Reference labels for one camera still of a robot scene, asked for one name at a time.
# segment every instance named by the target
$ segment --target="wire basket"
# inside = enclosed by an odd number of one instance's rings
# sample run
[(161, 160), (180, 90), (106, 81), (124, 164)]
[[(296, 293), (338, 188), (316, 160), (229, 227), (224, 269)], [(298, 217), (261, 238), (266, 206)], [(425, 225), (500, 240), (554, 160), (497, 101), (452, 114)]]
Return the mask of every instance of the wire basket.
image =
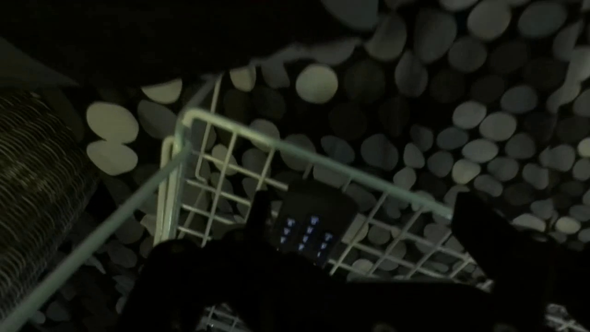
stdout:
[[(226, 142), (215, 146), (213, 134)], [(281, 197), (290, 181), (329, 171), (331, 179), (316, 179), (344, 190), (362, 205), (362, 212), (329, 258), (333, 275), (349, 280), (451, 278), (484, 289), (493, 286), (454, 238), (451, 230), (452, 208), (430, 197), (397, 188), (384, 179), (270, 138), (207, 110), (185, 114), (178, 136), (165, 144), (163, 164), (185, 149), (191, 149), (191, 160), (178, 171), (178, 177), (161, 188), (157, 241), (189, 236), (207, 245), (226, 230), (246, 223), (257, 190), (266, 188)], [(257, 168), (240, 166), (237, 157), (242, 151), (259, 151), (264, 160)], [(272, 171), (281, 164), (281, 158), (298, 160), (299, 171), (290, 177)], [(240, 182), (248, 186), (242, 192), (235, 190)], [(279, 208), (281, 201), (275, 201), (274, 216), (279, 214)], [(559, 312), (554, 308), (554, 315), (548, 315), (554, 328), (583, 330)], [(209, 330), (246, 330), (227, 306), (209, 308), (202, 324)]]

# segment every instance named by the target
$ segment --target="wire mesh panel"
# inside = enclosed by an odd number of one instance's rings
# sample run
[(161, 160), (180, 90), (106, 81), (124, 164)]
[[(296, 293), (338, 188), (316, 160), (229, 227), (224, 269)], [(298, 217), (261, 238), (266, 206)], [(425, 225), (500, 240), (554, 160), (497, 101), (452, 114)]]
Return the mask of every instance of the wire mesh panel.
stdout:
[[(360, 206), (333, 251), (333, 275), (347, 280), (451, 278), (484, 289), (493, 286), (451, 232), (452, 208), (428, 193), (397, 188), (305, 146), (202, 110), (185, 114), (176, 140), (165, 144), (163, 162), (185, 147), (192, 149), (185, 169), (161, 186), (159, 241), (189, 236), (207, 245), (246, 223), (257, 190), (275, 193), (277, 216), (292, 181), (316, 179), (345, 192)], [(554, 310), (548, 319), (558, 330), (583, 330), (563, 317), (565, 312)], [(209, 330), (246, 330), (226, 306), (211, 308), (202, 324)]]

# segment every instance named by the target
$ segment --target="white wire basket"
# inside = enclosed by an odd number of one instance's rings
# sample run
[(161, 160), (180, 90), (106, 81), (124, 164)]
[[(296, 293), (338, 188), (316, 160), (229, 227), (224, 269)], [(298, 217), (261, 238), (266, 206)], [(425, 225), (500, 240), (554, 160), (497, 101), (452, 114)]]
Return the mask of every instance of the white wire basket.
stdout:
[[(156, 243), (189, 236), (207, 245), (226, 230), (246, 223), (257, 190), (266, 188), (281, 195), (290, 188), (290, 181), (296, 177), (310, 179), (318, 169), (333, 173), (327, 184), (344, 190), (364, 206), (329, 260), (333, 275), (349, 280), (449, 278), (476, 284), (484, 289), (493, 286), (452, 236), (451, 206), (218, 116), (215, 114), (218, 94), (220, 81), (213, 98), (213, 112), (205, 109), (183, 112), (176, 136), (163, 144), (161, 171), (49, 273), (0, 323), (3, 332), (19, 330), (34, 317), (156, 190), (159, 190)], [(213, 146), (213, 136), (218, 136), (218, 142), (226, 140), (222, 149)], [(259, 168), (244, 168), (237, 162), (235, 153), (246, 147), (259, 149), (264, 155)], [(281, 158), (299, 160), (301, 171), (290, 177), (277, 175), (274, 168)], [(233, 182), (248, 182), (250, 190), (235, 190)], [(371, 234), (381, 234), (381, 241), (371, 240)], [(563, 308), (550, 308), (548, 323), (554, 328), (585, 330), (572, 319), (565, 319)], [(200, 328), (205, 326), (207, 330), (226, 332), (248, 330), (227, 306), (209, 308)]]

